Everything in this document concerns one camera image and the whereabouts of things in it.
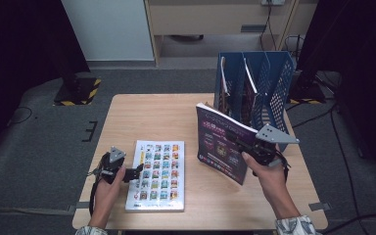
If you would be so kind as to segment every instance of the person's left hand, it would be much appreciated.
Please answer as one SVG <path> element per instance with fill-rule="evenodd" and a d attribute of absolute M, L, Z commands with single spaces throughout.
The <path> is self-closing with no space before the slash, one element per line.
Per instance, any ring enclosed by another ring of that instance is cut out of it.
<path fill-rule="evenodd" d="M 125 173 L 126 168 L 123 165 L 118 170 L 116 178 L 112 184 L 109 184 L 103 178 L 100 180 L 96 190 L 93 215 L 88 223 L 89 226 L 103 229 L 106 228 L 112 207 L 118 198 L 120 183 L 123 180 Z"/>

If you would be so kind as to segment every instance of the wooden desk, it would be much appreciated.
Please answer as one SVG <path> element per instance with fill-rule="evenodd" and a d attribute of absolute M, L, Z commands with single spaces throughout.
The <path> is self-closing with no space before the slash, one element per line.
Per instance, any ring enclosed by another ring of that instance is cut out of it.
<path fill-rule="evenodd" d="M 197 159 L 197 113 L 199 102 L 211 102 L 213 94 L 116 95 L 100 136 L 89 171 L 112 146 L 127 153 L 124 164 L 133 163 L 134 144 L 143 140 L 185 141 L 185 212 L 126 212 L 128 184 L 122 183 L 107 228 L 119 230 L 260 230 L 274 228 L 274 213 L 251 171 L 243 186 Z M 288 186 L 302 214 L 309 215 L 317 229 L 327 220 L 323 211 L 311 211 L 318 203 L 316 191 L 298 145 L 289 145 L 284 155 L 292 166 Z M 88 202 L 94 176 L 85 181 L 80 202 Z M 78 209 L 72 226 L 86 225 L 88 209 Z"/>

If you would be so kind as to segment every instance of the grid of pictures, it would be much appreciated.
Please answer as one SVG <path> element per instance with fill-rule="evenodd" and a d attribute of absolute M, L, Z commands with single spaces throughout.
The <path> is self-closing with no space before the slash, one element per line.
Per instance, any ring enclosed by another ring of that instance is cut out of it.
<path fill-rule="evenodd" d="M 129 182 L 126 210 L 183 212 L 184 142 L 138 140 L 133 166 L 140 164 L 140 178 Z"/>

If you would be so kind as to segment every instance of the power outlet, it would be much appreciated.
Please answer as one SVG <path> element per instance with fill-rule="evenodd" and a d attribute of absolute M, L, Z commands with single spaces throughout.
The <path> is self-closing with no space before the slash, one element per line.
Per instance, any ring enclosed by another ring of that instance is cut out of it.
<path fill-rule="evenodd" d="M 263 6 L 282 6 L 285 5 L 285 0 L 261 0 Z"/>

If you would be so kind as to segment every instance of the hand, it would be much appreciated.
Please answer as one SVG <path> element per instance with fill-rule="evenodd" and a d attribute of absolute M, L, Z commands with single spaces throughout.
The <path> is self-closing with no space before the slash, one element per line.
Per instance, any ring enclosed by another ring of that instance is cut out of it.
<path fill-rule="evenodd" d="M 277 219 L 301 216 L 286 188 L 283 165 L 261 165 L 249 154 L 242 153 L 244 161 L 258 176 L 264 197 L 270 203 Z"/>
<path fill-rule="evenodd" d="M 96 190 L 93 215 L 88 222 L 89 226 L 102 229 L 106 228 L 112 207 L 118 198 L 120 183 L 123 180 L 125 173 L 126 168 L 123 165 L 118 170 L 116 178 L 112 184 L 109 184 L 103 178 L 100 180 Z"/>

